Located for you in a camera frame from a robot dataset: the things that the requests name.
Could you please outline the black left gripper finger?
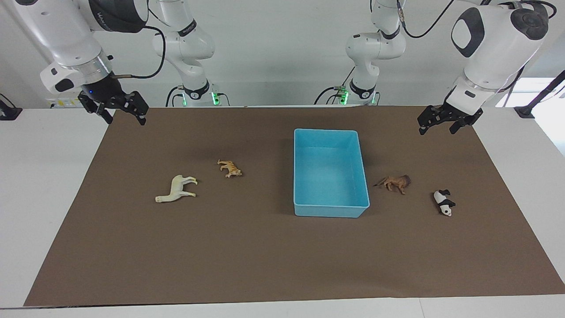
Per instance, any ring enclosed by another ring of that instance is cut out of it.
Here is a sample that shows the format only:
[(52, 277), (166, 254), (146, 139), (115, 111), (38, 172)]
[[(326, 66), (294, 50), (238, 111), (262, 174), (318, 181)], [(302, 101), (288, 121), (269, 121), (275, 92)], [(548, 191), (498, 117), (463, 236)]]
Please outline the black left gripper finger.
[(427, 106), (422, 113), (418, 116), (418, 132), (420, 135), (425, 135), (428, 129), (434, 125), (444, 123), (451, 119), (451, 111), (445, 109), (443, 106)]
[(469, 123), (470, 121), (472, 121), (472, 116), (465, 116), (465, 117), (458, 118), (457, 121), (454, 121), (454, 123), (449, 128), (450, 133), (452, 135), (454, 135), (461, 128), (466, 127), (467, 125), (472, 125), (472, 124)]

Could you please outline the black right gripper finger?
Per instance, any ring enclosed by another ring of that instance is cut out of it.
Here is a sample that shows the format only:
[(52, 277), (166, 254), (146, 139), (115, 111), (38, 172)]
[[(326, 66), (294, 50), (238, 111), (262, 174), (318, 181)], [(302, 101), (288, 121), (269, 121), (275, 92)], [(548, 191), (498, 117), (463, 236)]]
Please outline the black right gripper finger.
[(105, 108), (105, 105), (103, 105), (103, 103), (101, 105), (98, 105), (87, 95), (79, 95), (79, 102), (89, 114), (96, 114), (97, 116), (101, 117), (108, 125), (113, 122), (112, 115)]
[(116, 104), (118, 109), (133, 115), (140, 125), (146, 124), (146, 115), (149, 110), (149, 105), (138, 91), (117, 96)]

